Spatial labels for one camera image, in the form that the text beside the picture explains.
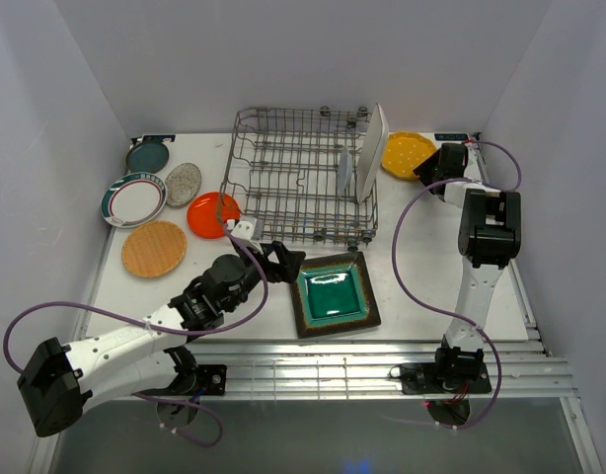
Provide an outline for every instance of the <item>metal dish rack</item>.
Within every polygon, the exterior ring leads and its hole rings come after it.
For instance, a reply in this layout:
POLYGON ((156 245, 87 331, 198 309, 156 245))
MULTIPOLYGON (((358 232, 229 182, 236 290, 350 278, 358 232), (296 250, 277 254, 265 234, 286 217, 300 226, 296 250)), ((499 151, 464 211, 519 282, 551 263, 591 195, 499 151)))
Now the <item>metal dish rack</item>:
POLYGON ((232 196, 243 214, 264 222, 264 239, 333 242, 357 250, 378 228, 377 186, 363 202, 355 199, 355 169, 370 119, 364 108, 240 111, 220 192, 232 196), (354 166, 339 196, 343 147, 354 166))

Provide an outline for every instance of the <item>red plate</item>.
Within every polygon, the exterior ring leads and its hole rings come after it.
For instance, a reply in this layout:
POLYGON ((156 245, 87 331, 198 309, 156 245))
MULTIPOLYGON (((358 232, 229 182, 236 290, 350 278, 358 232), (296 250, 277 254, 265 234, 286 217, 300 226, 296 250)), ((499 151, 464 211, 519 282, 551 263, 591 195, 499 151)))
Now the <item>red plate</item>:
POLYGON ((220 196, 223 197, 220 211, 222 220, 239 219, 242 215, 239 205, 228 195, 206 193, 197 197, 187 209, 187 223, 190 229, 203 239, 217 239, 225 235, 216 214, 220 196))

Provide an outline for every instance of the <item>table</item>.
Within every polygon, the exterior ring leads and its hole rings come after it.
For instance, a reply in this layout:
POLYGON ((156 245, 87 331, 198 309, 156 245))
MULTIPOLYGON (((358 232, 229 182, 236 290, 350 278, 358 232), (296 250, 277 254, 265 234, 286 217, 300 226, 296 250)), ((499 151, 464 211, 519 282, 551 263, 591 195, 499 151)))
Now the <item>table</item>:
MULTIPOLYGON (((425 133, 434 141, 434 135, 425 133)), ((202 172, 200 194, 218 191, 224 176, 231 135, 226 133, 178 134, 168 143, 170 160, 157 175, 165 179, 179 164, 192 162, 202 172)), ((413 304, 402 293, 393 276, 390 248, 397 219, 406 203, 422 189, 420 183, 396 180, 385 172, 378 173, 379 230, 368 247, 361 246, 372 279, 382 325, 368 330, 317 338, 338 341, 440 341, 450 323, 446 316, 431 313, 413 304)), ((102 263, 99 285, 93 298, 96 306, 130 317, 143 318, 180 294, 187 283, 206 270, 216 257, 233 253, 225 238, 204 240, 191 232, 186 221, 187 208, 168 206, 159 220, 174 222, 188 238, 185 259, 169 274, 143 279, 130 274, 122 265, 121 248, 131 229, 116 229, 102 263)), ((457 233, 461 210, 426 196, 408 215, 400 234, 398 263, 406 285, 424 301, 454 309, 461 283, 461 256, 457 251, 457 233)), ((345 252, 333 244, 285 245, 292 250, 305 250, 309 258, 345 252)), ((487 333, 495 341, 526 341, 520 282, 512 269, 504 272, 493 296, 487 333)), ((252 311, 262 299, 258 288, 249 301, 235 313, 225 315, 225 325, 252 311)), ((91 315, 86 336, 96 336, 121 323, 91 315)), ((207 336, 209 340, 288 342, 297 341, 289 288, 272 284, 264 311, 247 324, 233 330, 207 336)))

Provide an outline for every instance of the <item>white wall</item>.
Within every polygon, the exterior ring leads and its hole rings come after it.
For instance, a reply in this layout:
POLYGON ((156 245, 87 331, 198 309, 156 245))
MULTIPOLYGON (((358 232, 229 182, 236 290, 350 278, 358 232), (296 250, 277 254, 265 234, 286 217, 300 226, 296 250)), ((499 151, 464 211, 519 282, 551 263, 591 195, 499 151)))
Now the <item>white wall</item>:
POLYGON ((55 0, 130 135, 256 105, 479 130, 550 0, 55 0))
MULTIPOLYGON (((554 2, 485 129, 524 172, 518 263, 606 470, 606 1, 554 2)), ((491 177, 511 167, 489 153, 491 177)))
MULTIPOLYGON (((51 0, 0 0, 0 473, 24 472, 36 440, 2 356, 8 322, 32 304, 82 300, 106 225, 98 205, 127 140, 51 0)), ((67 339, 72 311, 13 335, 24 364, 67 339)))

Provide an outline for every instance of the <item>square plate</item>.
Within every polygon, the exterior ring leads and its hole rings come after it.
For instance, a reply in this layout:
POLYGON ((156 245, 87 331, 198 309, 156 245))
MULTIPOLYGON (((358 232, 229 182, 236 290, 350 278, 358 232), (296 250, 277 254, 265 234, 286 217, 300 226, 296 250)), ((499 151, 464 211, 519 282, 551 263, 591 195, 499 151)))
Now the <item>square plate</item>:
POLYGON ((362 252, 304 261, 290 292, 299 339, 381 323, 362 252))

